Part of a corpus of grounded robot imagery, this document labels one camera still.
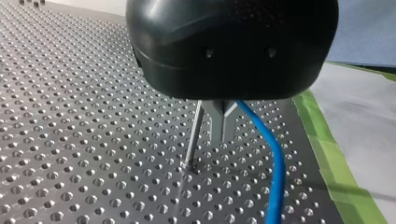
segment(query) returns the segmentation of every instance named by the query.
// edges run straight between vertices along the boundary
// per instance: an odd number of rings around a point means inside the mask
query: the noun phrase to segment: perforated metal plate
[[[2,2],[0,50],[0,223],[263,223],[272,156],[249,118],[220,143],[205,116],[182,170],[196,102],[146,83],[123,25]],[[292,101],[250,105],[284,148],[284,223],[341,223]]]

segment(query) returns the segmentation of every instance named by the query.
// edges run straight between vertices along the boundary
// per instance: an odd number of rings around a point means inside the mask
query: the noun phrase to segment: metal bracket
[[[185,160],[181,163],[184,168],[193,167],[193,157],[197,147],[204,111],[210,116],[210,141],[233,141],[235,123],[242,111],[236,102],[231,101],[199,101],[192,124],[191,137]]]

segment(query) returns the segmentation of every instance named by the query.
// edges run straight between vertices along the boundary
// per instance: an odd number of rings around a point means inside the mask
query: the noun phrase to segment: white surface
[[[119,16],[125,16],[126,0],[48,0],[49,2],[82,7],[95,11],[102,11]]]
[[[325,64],[311,91],[359,186],[396,223],[396,83]]]

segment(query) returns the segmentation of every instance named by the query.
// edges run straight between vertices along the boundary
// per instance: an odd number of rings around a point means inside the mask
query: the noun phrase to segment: blue cable
[[[253,120],[254,125],[262,133],[264,139],[274,153],[274,171],[273,184],[270,190],[270,199],[268,204],[266,224],[279,224],[283,207],[283,191],[285,186],[285,162],[283,161],[283,152],[280,144],[276,141],[271,131],[265,127],[262,120],[251,110],[243,101],[237,101],[238,105]]]

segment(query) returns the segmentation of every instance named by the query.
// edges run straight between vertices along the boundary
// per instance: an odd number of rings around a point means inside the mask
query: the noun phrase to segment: green edge strip
[[[311,91],[293,98],[329,194],[346,224],[387,223],[370,193],[359,188]]]
[[[345,63],[335,63],[335,62],[327,62],[327,63],[331,63],[331,64],[334,64],[334,65],[343,66],[343,67],[348,67],[348,68],[353,68],[353,69],[361,70],[361,71],[364,71],[364,72],[374,73],[376,75],[381,75],[381,76],[385,77],[386,79],[388,79],[390,81],[396,82],[396,75],[393,75],[391,73],[375,71],[375,70],[362,68],[362,67],[358,67],[358,66],[354,66],[354,65],[349,65],[349,64],[345,64]]]

